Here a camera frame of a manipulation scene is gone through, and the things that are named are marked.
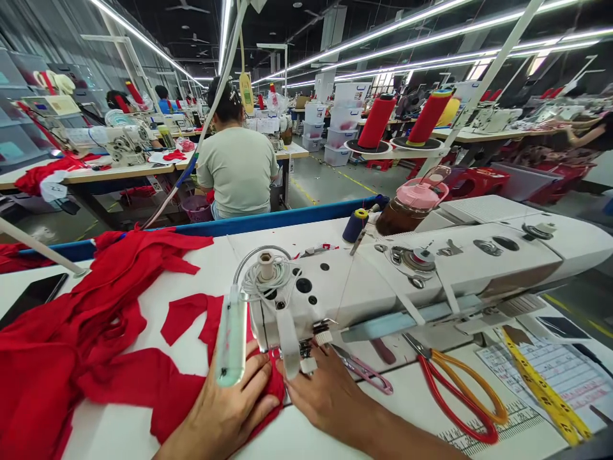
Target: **scissors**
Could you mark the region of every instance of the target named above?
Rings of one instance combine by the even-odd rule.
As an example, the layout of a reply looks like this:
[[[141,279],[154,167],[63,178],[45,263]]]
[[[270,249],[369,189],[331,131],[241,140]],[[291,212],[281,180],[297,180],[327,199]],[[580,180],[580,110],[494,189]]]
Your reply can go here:
[[[494,422],[497,424],[504,425],[508,422],[508,413],[504,404],[496,394],[496,392],[490,387],[487,382],[479,375],[477,372],[468,367],[465,363],[455,358],[452,358],[448,355],[444,355],[434,349],[427,349],[424,347],[418,340],[416,340],[411,334],[403,333],[402,337],[413,347],[415,352],[417,353],[418,360],[420,361],[421,369],[426,377],[426,381],[428,383],[428,387],[430,388],[430,392],[434,396],[436,403],[439,405],[441,410],[445,413],[445,415],[463,432],[465,432],[468,436],[472,437],[477,441],[481,441],[486,444],[496,444],[498,442],[498,432],[496,431],[496,427],[494,426]],[[441,366],[443,370],[447,373],[447,375],[453,380],[456,386],[454,387],[442,374],[434,367],[432,363],[434,361],[436,364]],[[468,373],[475,381],[481,386],[482,389],[487,393],[492,402],[494,403],[494,407],[496,408],[496,413],[493,414],[489,412],[488,409],[485,408],[483,403],[477,399],[477,397],[466,387],[465,383],[458,377],[458,375],[451,369],[451,367],[445,362],[454,364],[464,372]],[[480,433],[463,421],[452,412],[450,407],[447,405],[439,389],[436,386],[434,381],[436,378],[439,382],[441,382],[457,399],[459,399],[466,407],[468,407],[472,413],[474,413],[483,426],[485,427],[485,433]]]
[[[394,388],[392,388],[391,383],[385,380],[383,376],[381,376],[381,374],[377,374],[373,369],[371,369],[369,366],[357,359],[355,356],[350,355],[340,346],[332,344],[332,348],[334,348],[334,350],[336,351],[341,361],[343,361],[343,364],[345,364],[345,367],[348,370],[353,372],[358,377],[363,378],[380,392],[385,393],[386,395],[391,395],[394,393]],[[373,379],[379,379],[381,381],[381,384],[379,384],[376,380]]]

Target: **blue thread spool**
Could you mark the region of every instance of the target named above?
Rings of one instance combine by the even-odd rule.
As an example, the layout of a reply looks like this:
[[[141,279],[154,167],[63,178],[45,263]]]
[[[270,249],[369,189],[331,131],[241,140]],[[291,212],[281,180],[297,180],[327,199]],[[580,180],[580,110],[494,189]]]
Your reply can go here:
[[[359,233],[368,222],[368,212],[362,208],[356,210],[350,217],[343,232],[343,240],[347,243],[355,243],[358,239]]]

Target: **light green t-shirt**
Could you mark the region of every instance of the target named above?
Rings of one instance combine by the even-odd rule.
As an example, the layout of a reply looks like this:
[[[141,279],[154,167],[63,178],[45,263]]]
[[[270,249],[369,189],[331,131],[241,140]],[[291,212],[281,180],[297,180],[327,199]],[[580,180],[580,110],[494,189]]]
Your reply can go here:
[[[204,140],[198,158],[198,183],[214,188],[224,219],[265,213],[270,179],[279,172],[268,138],[245,128],[226,128]]]

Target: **machine knob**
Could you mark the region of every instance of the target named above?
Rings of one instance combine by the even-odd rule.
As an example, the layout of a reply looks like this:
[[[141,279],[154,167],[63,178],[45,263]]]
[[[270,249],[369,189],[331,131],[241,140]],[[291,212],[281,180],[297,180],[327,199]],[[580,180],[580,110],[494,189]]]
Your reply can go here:
[[[317,342],[317,346],[322,346],[330,343],[331,341],[332,333],[329,330],[315,334],[315,342]]]
[[[317,361],[315,358],[305,358],[300,362],[300,370],[303,374],[309,375],[317,370]]]

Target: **hand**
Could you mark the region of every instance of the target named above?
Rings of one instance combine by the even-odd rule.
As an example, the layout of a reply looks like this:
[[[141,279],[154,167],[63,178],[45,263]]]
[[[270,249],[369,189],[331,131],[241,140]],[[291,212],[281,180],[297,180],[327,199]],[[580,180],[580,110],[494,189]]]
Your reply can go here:
[[[334,349],[314,346],[311,356],[317,370],[311,376],[300,373],[286,380],[292,403],[311,424],[338,441],[364,450],[372,435],[373,412],[382,407],[354,382]],[[276,367],[285,376],[283,362]]]
[[[246,346],[247,356],[257,342]],[[223,460],[237,451],[280,401],[267,395],[258,401],[272,373],[268,355],[254,354],[237,385],[221,388],[213,376],[215,358],[187,418],[166,440],[155,460]]]

